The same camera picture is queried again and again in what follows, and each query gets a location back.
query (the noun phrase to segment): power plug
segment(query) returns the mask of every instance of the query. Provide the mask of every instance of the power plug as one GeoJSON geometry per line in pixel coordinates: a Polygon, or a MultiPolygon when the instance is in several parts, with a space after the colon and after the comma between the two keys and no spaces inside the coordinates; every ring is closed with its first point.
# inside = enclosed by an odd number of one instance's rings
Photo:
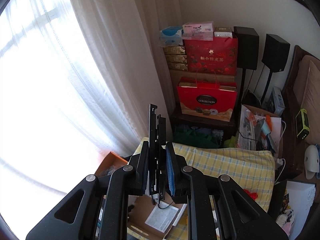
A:
{"type": "Polygon", "coordinates": [[[277,170],[283,165],[283,160],[282,159],[277,159],[275,161],[275,163],[276,163],[276,170],[277,170]]]}

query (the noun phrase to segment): window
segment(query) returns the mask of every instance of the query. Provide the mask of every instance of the window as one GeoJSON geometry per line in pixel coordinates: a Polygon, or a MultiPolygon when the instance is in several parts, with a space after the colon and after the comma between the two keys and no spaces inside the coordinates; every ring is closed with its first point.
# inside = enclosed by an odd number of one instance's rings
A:
{"type": "Polygon", "coordinates": [[[0,213],[19,239],[95,171],[112,143],[112,101],[70,0],[9,2],[0,16],[0,213]]]}

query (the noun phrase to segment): sheer white curtain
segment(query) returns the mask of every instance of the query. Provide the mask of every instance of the sheer white curtain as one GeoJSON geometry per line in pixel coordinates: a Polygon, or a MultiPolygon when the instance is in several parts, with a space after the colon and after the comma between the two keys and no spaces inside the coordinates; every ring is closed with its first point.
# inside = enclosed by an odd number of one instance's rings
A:
{"type": "Polygon", "coordinates": [[[116,102],[137,134],[148,133],[148,104],[172,131],[172,85],[159,30],[180,24],[178,0],[71,0],[92,56],[116,102]]]}
{"type": "Polygon", "coordinates": [[[171,1],[11,0],[0,15],[0,213],[19,239],[109,150],[134,152],[150,103],[170,138],[156,43],[181,23],[171,1]]]}

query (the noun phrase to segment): orange plastic item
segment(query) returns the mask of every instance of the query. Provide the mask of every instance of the orange plastic item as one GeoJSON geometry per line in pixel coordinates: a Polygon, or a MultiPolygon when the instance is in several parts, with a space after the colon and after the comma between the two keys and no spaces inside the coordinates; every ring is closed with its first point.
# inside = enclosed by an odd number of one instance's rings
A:
{"type": "Polygon", "coordinates": [[[258,198],[258,193],[256,192],[250,192],[247,189],[243,189],[244,192],[246,192],[253,200],[256,200],[258,198]]]}
{"type": "Polygon", "coordinates": [[[249,116],[248,116],[248,120],[252,121],[253,125],[256,126],[257,125],[257,120],[256,117],[254,116],[254,114],[250,111],[249,116]]]}
{"type": "Polygon", "coordinates": [[[268,124],[268,126],[269,126],[269,129],[270,129],[270,131],[272,131],[272,122],[271,122],[271,117],[270,117],[270,115],[266,115],[266,122],[267,122],[267,124],[268,124]]]}

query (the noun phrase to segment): black speaker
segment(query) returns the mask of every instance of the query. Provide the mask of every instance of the black speaker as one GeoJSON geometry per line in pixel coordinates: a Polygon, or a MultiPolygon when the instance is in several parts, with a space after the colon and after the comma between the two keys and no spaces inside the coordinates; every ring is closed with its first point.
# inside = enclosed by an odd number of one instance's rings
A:
{"type": "Polygon", "coordinates": [[[233,27],[238,38],[237,67],[242,69],[257,69],[259,53],[259,35],[254,28],[233,27]]]}
{"type": "Polygon", "coordinates": [[[280,72],[288,60],[290,44],[275,34],[267,34],[262,63],[265,64],[271,72],[280,72]]]}

